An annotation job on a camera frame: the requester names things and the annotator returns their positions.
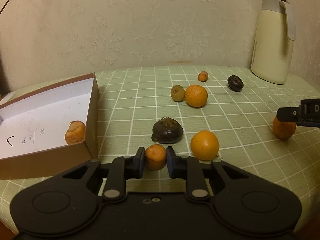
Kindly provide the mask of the small wrinkled orange fruit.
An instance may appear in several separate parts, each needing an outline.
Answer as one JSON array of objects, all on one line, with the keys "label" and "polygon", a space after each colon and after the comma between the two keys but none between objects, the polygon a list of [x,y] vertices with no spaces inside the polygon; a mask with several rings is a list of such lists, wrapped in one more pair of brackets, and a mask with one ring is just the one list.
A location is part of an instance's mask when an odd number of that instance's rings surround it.
[{"label": "small wrinkled orange fruit", "polygon": [[166,165],[167,152],[162,145],[154,144],[145,150],[145,157],[147,168],[158,171]]}]

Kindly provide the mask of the tangerine at right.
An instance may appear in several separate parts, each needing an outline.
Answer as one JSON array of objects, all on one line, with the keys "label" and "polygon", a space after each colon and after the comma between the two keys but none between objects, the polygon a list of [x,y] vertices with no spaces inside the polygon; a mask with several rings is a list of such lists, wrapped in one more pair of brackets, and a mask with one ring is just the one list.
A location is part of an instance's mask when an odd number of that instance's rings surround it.
[{"label": "tangerine at right", "polygon": [[296,131],[295,122],[279,121],[277,117],[274,118],[272,129],[274,134],[280,139],[289,139]]}]

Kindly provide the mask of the smooth orange near gripper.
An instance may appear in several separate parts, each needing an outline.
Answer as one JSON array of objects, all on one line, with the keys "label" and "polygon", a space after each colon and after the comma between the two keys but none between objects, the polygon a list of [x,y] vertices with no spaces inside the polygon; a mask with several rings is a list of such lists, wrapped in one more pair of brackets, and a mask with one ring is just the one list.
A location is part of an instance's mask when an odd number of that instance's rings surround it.
[{"label": "smooth orange near gripper", "polygon": [[190,149],[196,158],[209,161],[218,155],[220,144],[213,132],[203,130],[192,137]]}]

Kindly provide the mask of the dark brown mangosteen near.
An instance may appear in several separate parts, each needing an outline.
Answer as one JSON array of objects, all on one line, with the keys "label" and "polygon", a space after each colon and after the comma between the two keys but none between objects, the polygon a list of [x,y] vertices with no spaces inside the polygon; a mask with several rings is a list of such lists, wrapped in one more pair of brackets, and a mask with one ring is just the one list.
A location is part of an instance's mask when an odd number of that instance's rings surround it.
[{"label": "dark brown mangosteen near", "polygon": [[178,121],[161,118],[152,127],[151,140],[160,144],[174,144],[180,141],[182,135],[183,128]]}]

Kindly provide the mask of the cream thermos jug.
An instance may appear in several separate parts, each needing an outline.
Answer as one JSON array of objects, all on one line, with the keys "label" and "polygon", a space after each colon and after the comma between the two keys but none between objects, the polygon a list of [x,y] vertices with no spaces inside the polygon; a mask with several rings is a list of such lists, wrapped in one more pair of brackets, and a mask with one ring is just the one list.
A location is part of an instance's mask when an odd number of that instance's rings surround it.
[{"label": "cream thermos jug", "polygon": [[296,23],[290,2],[263,0],[253,47],[253,74],[283,85],[289,74],[295,40]]}]

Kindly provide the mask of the wrinkled orange in box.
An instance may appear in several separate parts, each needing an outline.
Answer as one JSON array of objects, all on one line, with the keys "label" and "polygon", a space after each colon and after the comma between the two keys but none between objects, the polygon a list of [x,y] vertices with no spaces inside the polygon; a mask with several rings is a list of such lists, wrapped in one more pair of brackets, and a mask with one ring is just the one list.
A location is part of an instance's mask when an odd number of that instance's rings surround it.
[{"label": "wrinkled orange in box", "polygon": [[85,128],[85,124],[79,120],[71,122],[67,132],[65,133],[65,141],[67,145],[82,142],[85,137]]}]

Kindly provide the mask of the dark passion fruit far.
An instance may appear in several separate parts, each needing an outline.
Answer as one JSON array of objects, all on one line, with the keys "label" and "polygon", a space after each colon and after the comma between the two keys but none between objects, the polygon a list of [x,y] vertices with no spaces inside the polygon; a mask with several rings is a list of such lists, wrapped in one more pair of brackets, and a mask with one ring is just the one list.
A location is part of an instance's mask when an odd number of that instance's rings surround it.
[{"label": "dark passion fruit far", "polygon": [[240,77],[238,77],[236,75],[229,76],[227,79],[227,82],[228,82],[230,89],[235,92],[242,91],[242,89],[244,87],[243,81],[240,79]]}]

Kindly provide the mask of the large tangerine centre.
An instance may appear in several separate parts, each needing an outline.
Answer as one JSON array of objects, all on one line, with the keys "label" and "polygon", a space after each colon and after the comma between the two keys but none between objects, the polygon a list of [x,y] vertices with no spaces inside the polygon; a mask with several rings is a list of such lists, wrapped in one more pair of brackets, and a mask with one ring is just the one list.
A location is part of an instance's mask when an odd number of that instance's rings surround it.
[{"label": "large tangerine centre", "polygon": [[190,85],[185,90],[185,101],[191,107],[203,107],[208,99],[207,90],[199,85]]}]

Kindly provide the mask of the small brown-green kiwi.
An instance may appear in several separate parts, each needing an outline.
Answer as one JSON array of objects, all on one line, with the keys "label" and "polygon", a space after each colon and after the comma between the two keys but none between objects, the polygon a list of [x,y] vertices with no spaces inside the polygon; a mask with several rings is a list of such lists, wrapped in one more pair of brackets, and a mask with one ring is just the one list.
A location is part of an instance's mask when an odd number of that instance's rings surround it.
[{"label": "small brown-green kiwi", "polygon": [[181,102],[184,100],[185,90],[180,85],[174,85],[170,91],[170,95],[175,102]]}]

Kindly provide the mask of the shallow white cardboard box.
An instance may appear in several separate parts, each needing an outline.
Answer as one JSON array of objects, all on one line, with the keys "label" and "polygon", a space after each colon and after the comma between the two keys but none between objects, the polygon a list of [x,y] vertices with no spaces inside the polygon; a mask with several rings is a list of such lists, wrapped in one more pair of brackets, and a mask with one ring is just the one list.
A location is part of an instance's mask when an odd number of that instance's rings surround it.
[{"label": "shallow white cardboard box", "polygon": [[[1,179],[53,176],[96,159],[98,98],[91,73],[1,104]],[[67,145],[65,133],[77,120],[86,126],[84,140]]]}]

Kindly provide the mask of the small kumquat far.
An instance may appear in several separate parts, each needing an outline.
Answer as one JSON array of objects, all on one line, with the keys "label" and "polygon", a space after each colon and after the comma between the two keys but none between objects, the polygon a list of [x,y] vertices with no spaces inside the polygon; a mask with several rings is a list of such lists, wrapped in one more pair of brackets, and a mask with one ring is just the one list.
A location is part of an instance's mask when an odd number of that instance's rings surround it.
[{"label": "small kumquat far", "polygon": [[208,80],[208,73],[206,71],[201,71],[198,75],[198,80],[201,82],[206,82]]}]

